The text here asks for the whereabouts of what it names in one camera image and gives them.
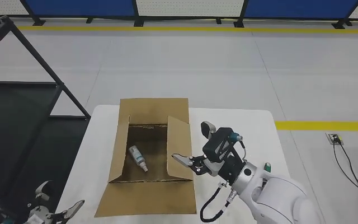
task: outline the yellow stripe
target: yellow stripe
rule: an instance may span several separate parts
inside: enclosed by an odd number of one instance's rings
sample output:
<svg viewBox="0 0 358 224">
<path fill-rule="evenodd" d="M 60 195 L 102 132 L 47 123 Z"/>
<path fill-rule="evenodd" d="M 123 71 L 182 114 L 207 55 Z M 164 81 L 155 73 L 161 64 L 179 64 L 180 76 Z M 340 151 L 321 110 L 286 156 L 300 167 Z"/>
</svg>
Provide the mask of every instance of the yellow stripe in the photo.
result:
<svg viewBox="0 0 358 224">
<path fill-rule="evenodd" d="M 283 29 L 283 28 L 235 28 L 235 27 L 169 27 L 169 26 L 19 26 L 20 30 L 46 31 L 204 31 L 204 32 L 286 32 L 319 34 L 358 34 L 358 29 Z"/>
<path fill-rule="evenodd" d="M 358 122 L 275 122 L 277 130 L 358 131 Z"/>
</svg>

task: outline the white table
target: white table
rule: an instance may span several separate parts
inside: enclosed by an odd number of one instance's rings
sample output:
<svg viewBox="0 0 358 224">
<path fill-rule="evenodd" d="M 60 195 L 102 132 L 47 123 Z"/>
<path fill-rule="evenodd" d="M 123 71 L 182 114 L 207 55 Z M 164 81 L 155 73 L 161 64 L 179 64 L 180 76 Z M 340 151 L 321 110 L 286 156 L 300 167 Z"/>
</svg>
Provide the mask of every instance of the white table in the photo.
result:
<svg viewBox="0 0 358 224">
<path fill-rule="evenodd" d="M 69 208 L 75 202 L 86 202 L 69 223 L 200 223 L 202 205 L 218 187 L 220 177 L 195 176 L 194 186 L 198 214 L 188 215 L 137 215 L 94 218 L 97 206 L 105 190 L 116 136 L 119 106 L 99 105 L 79 148 L 57 212 Z M 272 164 L 272 173 L 289 176 L 284 153 L 277 135 L 274 119 L 269 111 L 190 108 L 192 154 L 202 155 L 206 139 L 201 135 L 200 123 L 207 120 L 217 128 L 231 127 L 244 137 L 247 160 L 257 166 Z M 241 146 L 236 149 L 243 156 Z M 224 205 L 230 188 L 223 188 L 206 208 L 204 216 L 211 218 Z M 256 223 L 248 207 L 237 197 L 217 222 Z"/>
</svg>

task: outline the blue panel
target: blue panel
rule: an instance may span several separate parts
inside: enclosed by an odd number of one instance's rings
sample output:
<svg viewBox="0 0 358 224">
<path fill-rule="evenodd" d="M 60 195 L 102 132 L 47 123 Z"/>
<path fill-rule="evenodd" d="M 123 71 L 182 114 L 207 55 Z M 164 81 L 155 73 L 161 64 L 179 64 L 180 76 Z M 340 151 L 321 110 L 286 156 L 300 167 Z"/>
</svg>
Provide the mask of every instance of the blue panel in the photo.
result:
<svg viewBox="0 0 358 224">
<path fill-rule="evenodd" d="M 343 18 L 357 0 L 249 0 L 245 17 Z"/>
<path fill-rule="evenodd" d="M 134 16 L 131 0 L 27 0 L 37 15 Z"/>
</svg>

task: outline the white pegboard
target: white pegboard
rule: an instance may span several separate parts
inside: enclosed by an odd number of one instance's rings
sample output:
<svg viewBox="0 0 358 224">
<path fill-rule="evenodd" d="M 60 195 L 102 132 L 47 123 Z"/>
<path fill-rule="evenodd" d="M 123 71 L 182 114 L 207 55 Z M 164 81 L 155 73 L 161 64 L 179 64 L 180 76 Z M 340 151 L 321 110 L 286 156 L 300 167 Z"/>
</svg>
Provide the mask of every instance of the white pegboard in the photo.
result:
<svg viewBox="0 0 358 224">
<path fill-rule="evenodd" d="M 19 0 L 0 0 L 0 15 L 28 15 Z"/>
<path fill-rule="evenodd" d="M 140 16 L 238 17 L 244 0 L 138 0 Z"/>
<path fill-rule="evenodd" d="M 349 18 L 358 18 L 358 7 L 354 10 Z"/>
</svg>

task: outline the electrical socket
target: electrical socket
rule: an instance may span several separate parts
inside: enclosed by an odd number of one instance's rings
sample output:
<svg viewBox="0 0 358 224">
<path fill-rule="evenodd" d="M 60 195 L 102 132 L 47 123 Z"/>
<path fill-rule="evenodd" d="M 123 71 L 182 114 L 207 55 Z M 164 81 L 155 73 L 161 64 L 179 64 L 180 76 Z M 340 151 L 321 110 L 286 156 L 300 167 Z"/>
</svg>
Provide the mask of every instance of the electrical socket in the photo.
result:
<svg viewBox="0 0 358 224">
<path fill-rule="evenodd" d="M 328 138 L 328 141 L 329 141 L 329 143 L 331 144 L 331 145 L 337 145 L 337 146 L 339 146 L 340 144 L 338 143 L 338 142 L 333 142 L 333 136 L 334 135 L 338 135 L 338 138 L 341 140 L 341 145 L 344 145 L 344 143 L 343 143 L 343 139 L 342 139 L 342 137 L 339 135 L 339 134 L 337 134 L 337 133 L 326 133 L 326 136 L 327 136 L 327 138 Z"/>
</svg>

